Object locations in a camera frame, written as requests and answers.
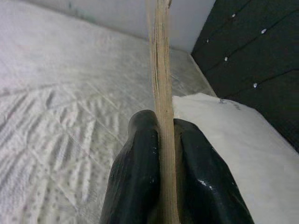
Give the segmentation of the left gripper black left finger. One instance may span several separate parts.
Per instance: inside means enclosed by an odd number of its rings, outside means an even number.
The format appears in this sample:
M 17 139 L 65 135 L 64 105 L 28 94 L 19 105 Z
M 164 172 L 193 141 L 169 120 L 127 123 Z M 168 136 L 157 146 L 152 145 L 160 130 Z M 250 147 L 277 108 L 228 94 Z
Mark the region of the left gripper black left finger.
M 128 139 L 111 167 L 100 223 L 146 224 L 160 191 L 156 114 L 142 110 L 128 124 Z

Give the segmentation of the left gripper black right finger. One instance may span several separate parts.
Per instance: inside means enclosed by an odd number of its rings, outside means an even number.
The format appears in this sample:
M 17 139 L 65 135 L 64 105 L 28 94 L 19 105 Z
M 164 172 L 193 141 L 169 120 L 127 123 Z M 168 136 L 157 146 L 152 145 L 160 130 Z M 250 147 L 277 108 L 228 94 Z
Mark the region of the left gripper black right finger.
M 193 123 L 174 119 L 185 167 L 184 212 L 193 224 L 252 224 L 232 173 Z

